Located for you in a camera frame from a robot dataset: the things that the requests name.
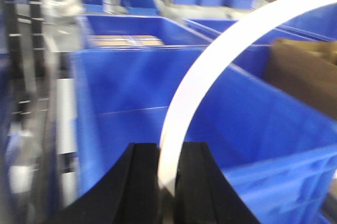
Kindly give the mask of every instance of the black vertical rail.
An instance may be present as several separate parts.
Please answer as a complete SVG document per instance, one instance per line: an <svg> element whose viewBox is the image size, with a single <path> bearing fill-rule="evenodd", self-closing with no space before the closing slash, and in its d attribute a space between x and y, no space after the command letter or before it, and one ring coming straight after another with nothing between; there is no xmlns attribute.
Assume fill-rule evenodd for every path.
<svg viewBox="0 0 337 224"><path fill-rule="evenodd" d="M23 79L23 59L21 48L21 33L19 31L18 16L15 0L4 0L4 10L6 16L6 27L8 32L8 48L11 57L13 79Z"/></svg>
<svg viewBox="0 0 337 224"><path fill-rule="evenodd" d="M36 77L44 77L45 75L45 46L42 34L42 24L44 22L44 18L41 11L41 4L41 0L29 0Z"/></svg>
<svg viewBox="0 0 337 224"><path fill-rule="evenodd" d="M6 8L7 8L7 4L5 4L6 1L7 0L0 0L0 17L4 18L4 23L8 23L9 21L13 22L13 20L9 19L8 12L6 12ZM6 26L5 29L6 30L0 30L0 32L6 32L6 34L10 33L7 31L8 26ZM11 194L11 188L9 185L8 172L7 172L6 162L5 162L5 152L3 148L4 146L2 144L0 145L1 145L1 149L0 149L0 224L7 224L7 223L16 224L17 223L16 208L15 208L14 198Z"/></svg>

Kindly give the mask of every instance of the white plastic strip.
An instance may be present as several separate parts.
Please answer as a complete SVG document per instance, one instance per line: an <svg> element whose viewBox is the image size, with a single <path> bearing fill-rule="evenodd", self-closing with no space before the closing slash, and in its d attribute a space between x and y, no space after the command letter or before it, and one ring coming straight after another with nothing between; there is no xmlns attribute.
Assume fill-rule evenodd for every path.
<svg viewBox="0 0 337 224"><path fill-rule="evenodd" d="M265 5L221 34L195 61L168 109L161 135L158 181L174 195L177 164L192 117L224 69L249 45L280 24L337 0L277 0Z"/></svg>

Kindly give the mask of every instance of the brown cardboard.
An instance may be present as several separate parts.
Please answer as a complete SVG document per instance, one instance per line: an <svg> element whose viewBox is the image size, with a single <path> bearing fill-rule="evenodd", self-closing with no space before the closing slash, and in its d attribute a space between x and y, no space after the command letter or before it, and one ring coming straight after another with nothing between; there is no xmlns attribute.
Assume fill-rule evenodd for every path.
<svg viewBox="0 0 337 224"><path fill-rule="evenodd" d="M91 36L97 46L162 46L160 39L152 35L96 35Z"/></svg>
<svg viewBox="0 0 337 224"><path fill-rule="evenodd" d="M264 79L337 120L337 66L290 44L276 42Z"/></svg>
<svg viewBox="0 0 337 224"><path fill-rule="evenodd" d="M97 46L129 46L127 41L95 41Z"/></svg>

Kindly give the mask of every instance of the curved white band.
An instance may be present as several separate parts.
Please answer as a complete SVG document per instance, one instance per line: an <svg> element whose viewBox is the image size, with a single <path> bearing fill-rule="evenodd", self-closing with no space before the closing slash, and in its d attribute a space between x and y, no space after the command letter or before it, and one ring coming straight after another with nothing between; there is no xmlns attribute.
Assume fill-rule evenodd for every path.
<svg viewBox="0 0 337 224"><path fill-rule="evenodd" d="M337 0L277 0L231 26L200 55L176 90L165 118L158 165L162 189L174 195L186 132L200 102L224 69L268 31L302 13L335 2Z"/></svg>

